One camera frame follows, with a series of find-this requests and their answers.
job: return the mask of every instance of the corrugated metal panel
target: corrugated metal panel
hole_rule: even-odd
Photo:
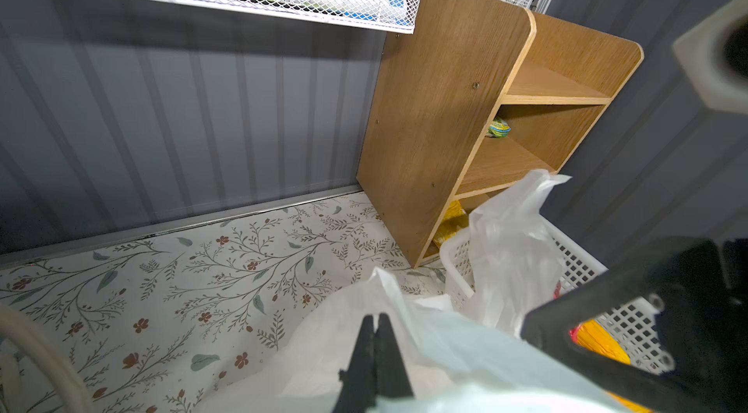
[[[355,184],[385,33],[0,0],[0,252]]]
[[[637,41],[645,52],[563,169],[574,179],[543,209],[606,264],[654,237],[748,235],[748,117],[707,111],[671,51],[678,36],[728,1],[550,5],[550,15]]]

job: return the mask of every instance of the wooden shelf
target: wooden shelf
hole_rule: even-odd
[[[455,199],[507,188],[538,168],[554,170],[511,137],[486,137],[462,178]]]
[[[545,67],[524,62],[503,105],[606,105],[612,98]]]

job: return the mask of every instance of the red flower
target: red flower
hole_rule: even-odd
[[[67,334],[68,335],[77,334],[78,331],[80,329],[82,329],[82,328],[83,328],[83,323],[82,322],[72,323],[72,324],[70,324],[70,330],[67,331]]]
[[[127,355],[127,357],[122,360],[122,362],[125,364],[122,369],[128,369],[135,366],[138,363],[138,357],[138,353],[130,353],[129,355]]]
[[[21,278],[16,283],[13,284],[13,289],[24,289],[26,285],[30,284],[32,282],[31,278]]]
[[[240,356],[237,356],[236,361],[234,362],[234,366],[239,369],[242,369],[247,364],[249,364],[247,361],[247,352],[243,352]]]
[[[135,327],[136,334],[139,334],[148,328],[148,319],[140,319],[132,326]]]

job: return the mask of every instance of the white package in basket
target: white package in basket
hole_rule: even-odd
[[[360,321],[381,312],[415,398],[380,400],[370,411],[619,411],[602,389],[545,353],[445,311],[445,296],[428,300],[403,296],[395,277],[375,268],[307,315],[262,371],[210,392],[197,411],[332,411]]]
[[[463,314],[519,337],[524,316],[550,301],[561,260],[540,207],[556,184],[570,179],[532,170],[470,214],[470,264],[475,295]]]

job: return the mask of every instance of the green item in basket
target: green item in basket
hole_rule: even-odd
[[[489,131],[485,134],[486,137],[504,138],[506,137],[512,128],[506,123],[504,119],[499,117],[494,118],[489,126]]]

